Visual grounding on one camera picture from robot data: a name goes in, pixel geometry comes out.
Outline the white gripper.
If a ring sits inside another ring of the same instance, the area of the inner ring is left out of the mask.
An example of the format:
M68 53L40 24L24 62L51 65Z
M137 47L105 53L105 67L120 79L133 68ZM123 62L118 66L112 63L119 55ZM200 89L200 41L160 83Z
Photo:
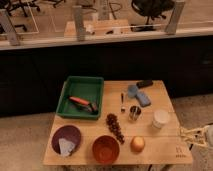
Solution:
M207 143L210 147L213 147L213 125L207 125L204 128L194 128L194 129L187 129L184 127L180 128L181 134L203 134L205 133L206 140L204 138L190 138L190 137L183 137L183 140L189 144L193 144L200 147L206 147Z

